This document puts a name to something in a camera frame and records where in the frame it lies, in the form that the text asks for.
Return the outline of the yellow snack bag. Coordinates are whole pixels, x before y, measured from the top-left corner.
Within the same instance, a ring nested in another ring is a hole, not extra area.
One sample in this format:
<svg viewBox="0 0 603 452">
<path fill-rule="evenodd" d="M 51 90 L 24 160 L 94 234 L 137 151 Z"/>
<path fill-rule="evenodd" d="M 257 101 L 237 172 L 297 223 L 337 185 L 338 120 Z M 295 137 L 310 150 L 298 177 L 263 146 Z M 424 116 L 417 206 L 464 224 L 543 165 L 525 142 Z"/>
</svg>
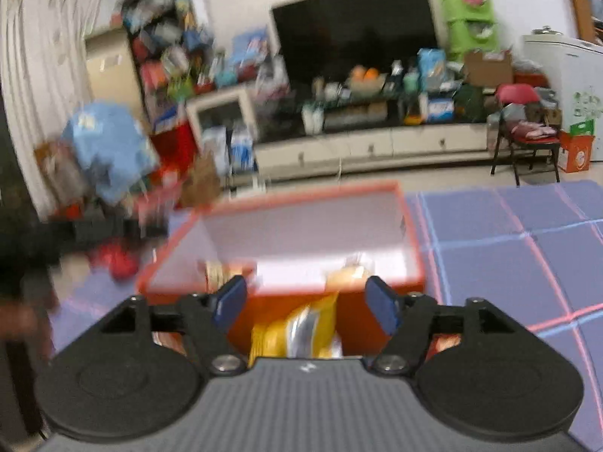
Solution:
<svg viewBox="0 0 603 452">
<path fill-rule="evenodd" d="M 342 358 L 342 343 L 336 332 L 337 299 L 337 294 L 329 295 L 296 308 L 285 318 L 255 324 L 248 366 L 258 358 Z"/>
</svg>

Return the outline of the orange cardboard box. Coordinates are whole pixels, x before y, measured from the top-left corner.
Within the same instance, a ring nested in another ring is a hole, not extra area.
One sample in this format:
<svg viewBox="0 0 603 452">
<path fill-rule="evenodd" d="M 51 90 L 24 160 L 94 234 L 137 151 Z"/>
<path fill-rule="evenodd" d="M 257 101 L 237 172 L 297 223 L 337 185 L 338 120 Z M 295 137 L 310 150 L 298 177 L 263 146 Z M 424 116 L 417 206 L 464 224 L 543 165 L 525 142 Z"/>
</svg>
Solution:
<svg viewBox="0 0 603 452">
<path fill-rule="evenodd" d="M 327 295 L 327 278 L 355 262 L 400 294 L 425 289 L 411 211 L 398 182 L 266 194 L 200 208 L 141 270 L 136 290 L 171 304 L 205 289 L 201 265 L 251 273 L 246 303 L 228 338 L 250 350 L 251 330 Z"/>
</svg>

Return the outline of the white TV cabinet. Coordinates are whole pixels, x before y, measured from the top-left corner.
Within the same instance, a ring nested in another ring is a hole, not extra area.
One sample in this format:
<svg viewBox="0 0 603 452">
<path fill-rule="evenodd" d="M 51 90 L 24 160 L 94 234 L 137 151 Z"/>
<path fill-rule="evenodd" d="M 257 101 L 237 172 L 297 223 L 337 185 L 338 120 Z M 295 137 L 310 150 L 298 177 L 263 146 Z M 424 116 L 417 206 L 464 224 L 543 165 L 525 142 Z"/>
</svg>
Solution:
<svg viewBox="0 0 603 452">
<path fill-rule="evenodd" d="M 484 124 L 402 125 L 304 137 L 257 145 L 254 155 L 259 175 L 270 181 L 490 158 Z"/>
</svg>

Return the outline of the blue checked tablecloth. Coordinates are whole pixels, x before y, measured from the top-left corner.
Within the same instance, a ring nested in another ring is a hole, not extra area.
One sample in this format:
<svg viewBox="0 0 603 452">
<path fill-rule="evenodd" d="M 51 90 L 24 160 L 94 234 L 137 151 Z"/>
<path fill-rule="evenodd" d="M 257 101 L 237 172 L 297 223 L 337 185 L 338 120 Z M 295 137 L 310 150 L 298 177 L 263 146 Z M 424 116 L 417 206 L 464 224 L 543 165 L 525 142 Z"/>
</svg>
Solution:
<svg viewBox="0 0 603 452">
<path fill-rule="evenodd" d="M 487 299 L 567 357 L 585 397 L 572 433 L 602 447 L 602 190 L 593 182 L 403 194 L 425 269 L 424 292 L 458 305 Z M 64 348 L 136 282 L 96 268 L 52 317 Z"/>
</svg>

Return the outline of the white glass door cabinet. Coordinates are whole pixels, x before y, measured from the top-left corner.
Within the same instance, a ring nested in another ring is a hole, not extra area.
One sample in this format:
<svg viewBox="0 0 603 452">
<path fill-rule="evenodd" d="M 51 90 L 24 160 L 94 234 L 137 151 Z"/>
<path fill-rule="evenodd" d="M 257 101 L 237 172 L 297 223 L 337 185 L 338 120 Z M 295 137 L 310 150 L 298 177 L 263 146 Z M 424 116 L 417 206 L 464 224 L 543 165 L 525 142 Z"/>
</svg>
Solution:
<svg viewBox="0 0 603 452">
<path fill-rule="evenodd" d="M 232 128 L 240 122 L 246 125 L 250 135 L 257 139 L 253 92 L 250 87 L 239 85 L 189 99 L 185 110 L 197 145 L 202 144 L 202 131 L 205 128 L 219 125 Z"/>
</svg>

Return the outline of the fruit bowl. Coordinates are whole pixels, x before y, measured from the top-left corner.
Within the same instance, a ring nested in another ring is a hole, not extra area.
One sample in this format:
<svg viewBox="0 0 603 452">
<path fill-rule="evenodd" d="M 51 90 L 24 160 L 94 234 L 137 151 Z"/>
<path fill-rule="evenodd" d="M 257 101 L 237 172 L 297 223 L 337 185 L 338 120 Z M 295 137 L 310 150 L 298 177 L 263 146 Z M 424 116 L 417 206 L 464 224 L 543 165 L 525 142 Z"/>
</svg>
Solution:
<svg viewBox="0 0 603 452">
<path fill-rule="evenodd" d="M 386 80 L 386 74 L 371 67 L 355 66 L 349 73 L 346 86 L 350 93 L 358 96 L 372 96 L 378 94 Z"/>
</svg>

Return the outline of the red folding chair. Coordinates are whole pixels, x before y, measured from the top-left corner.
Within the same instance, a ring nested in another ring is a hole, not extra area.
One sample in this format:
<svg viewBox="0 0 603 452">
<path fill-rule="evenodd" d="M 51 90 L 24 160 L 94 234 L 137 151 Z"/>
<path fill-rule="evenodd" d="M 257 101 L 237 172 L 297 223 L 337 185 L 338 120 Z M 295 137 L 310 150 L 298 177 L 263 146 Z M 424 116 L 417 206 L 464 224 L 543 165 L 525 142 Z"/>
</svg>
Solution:
<svg viewBox="0 0 603 452">
<path fill-rule="evenodd" d="M 517 187 L 520 186 L 517 152 L 521 151 L 531 154 L 530 168 L 534 168 L 537 153 L 546 151 L 552 166 L 551 172 L 555 176 L 555 181 L 559 183 L 560 127 L 549 121 L 547 108 L 544 107 L 537 90 L 527 84 L 503 84 L 496 89 L 495 98 L 499 123 L 491 175 L 496 174 L 501 144 L 505 140 Z"/>
</svg>

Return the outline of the white air conditioner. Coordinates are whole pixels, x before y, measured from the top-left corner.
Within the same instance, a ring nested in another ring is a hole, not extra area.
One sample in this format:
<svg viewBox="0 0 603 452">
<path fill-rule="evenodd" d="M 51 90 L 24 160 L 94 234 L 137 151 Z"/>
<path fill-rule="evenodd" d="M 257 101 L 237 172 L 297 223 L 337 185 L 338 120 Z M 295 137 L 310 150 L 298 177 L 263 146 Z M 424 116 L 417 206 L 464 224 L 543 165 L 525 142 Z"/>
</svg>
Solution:
<svg viewBox="0 0 603 452">
<path fill-rule="evenodd" d="M 111 27 L 85 39 L 86 67 L 91 96 L 96 101 L 115 102 L 145 121 L 138 72 L 129 36 L 122 27 Z"/>
</svg>

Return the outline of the brown cardboard box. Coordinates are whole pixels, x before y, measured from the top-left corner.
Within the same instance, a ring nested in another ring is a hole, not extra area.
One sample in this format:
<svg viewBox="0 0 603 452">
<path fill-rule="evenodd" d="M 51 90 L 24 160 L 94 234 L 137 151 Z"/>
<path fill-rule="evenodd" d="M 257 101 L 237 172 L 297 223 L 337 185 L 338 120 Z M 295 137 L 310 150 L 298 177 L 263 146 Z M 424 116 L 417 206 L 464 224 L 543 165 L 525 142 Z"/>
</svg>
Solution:
<svg viewBox="0 0 603 452">
<path fill-rule="evenodd" d="M 465 82 L 471 86 L 496 89 L 500 85 L 512 84 L 512 53 L 509 50 L 468 52 L 464 56 L 463 72 Z"/>
</svg>

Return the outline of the black flat television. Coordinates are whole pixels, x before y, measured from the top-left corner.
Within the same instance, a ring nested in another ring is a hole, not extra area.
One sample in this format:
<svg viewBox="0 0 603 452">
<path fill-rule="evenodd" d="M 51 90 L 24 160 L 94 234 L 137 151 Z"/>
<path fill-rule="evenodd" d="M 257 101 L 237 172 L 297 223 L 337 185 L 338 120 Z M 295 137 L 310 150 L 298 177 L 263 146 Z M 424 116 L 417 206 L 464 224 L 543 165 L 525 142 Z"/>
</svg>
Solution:
<svg viewBox="0 0 603 452">
<path fill-rule="evenodd" d="M 429 0 L 298 0 L 271 15 L 294 88 L 341 82 L 355 66 L 386 72 L 438 47 Z"/>
</svg>

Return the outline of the white curtain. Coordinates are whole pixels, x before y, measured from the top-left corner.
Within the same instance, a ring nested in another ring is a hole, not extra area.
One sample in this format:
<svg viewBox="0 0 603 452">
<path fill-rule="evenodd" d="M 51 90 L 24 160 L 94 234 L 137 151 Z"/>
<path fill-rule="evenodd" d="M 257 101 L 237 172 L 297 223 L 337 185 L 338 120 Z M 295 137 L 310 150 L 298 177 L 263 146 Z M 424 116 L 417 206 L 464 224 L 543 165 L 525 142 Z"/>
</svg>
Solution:
<svg viewBox="0 0 603 452">
<path fill-rule="evenodd" d="M 85 37 L 100 0 L 1 0 L 1 82 L 7 125 L 33 206 L 57 206 L 35 149 L 90 98 Z"/>
</svg>

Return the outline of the green stacked storage bins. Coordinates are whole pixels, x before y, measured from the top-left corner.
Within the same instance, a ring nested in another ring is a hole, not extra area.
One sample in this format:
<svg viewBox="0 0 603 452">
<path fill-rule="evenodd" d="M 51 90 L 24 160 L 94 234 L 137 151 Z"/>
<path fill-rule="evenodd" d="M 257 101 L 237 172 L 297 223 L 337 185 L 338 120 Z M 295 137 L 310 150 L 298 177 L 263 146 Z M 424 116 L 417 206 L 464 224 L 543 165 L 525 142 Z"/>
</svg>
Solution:
<svg viewBox="0 0 603 452">
<path fill-rule="evenodd" d="M 438 0 L 448 28 L 449 58 L 462 61 L 471 51 L 499 49 L 494 0 Z"/>
</svg>

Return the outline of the dark bookshelf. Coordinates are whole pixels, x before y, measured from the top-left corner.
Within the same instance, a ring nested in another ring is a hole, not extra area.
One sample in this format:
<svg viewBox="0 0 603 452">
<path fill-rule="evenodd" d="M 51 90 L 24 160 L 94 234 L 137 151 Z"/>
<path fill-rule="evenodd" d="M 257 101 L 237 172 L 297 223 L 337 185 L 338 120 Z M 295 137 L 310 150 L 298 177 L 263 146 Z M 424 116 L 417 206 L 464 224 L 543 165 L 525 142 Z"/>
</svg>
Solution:
<svg viewBox="0 0 603 452">
<path fill-rule="evenodd" d="M 210 25 L 193 0 L 121 0 L 146 117 L 156 125 L 195 95 L 213 47 Z"/>
</svg>

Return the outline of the white chest freezer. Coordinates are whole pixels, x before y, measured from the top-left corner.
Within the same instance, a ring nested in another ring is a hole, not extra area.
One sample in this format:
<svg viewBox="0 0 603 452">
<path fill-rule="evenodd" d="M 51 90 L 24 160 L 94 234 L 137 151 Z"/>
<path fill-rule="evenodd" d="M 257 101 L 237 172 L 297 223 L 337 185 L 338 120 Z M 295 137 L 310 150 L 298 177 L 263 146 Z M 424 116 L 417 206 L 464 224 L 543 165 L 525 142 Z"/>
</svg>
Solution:
<svg viewBox="0 0 603 452">
<path fill-rule="evenodd" d="M 592 160 L 602 161 L 602 46 L 560 34 L 523 37 L 523 54 L 537 62 L 555 91 L 562 128 L 593 121 Z"/>
</svg>

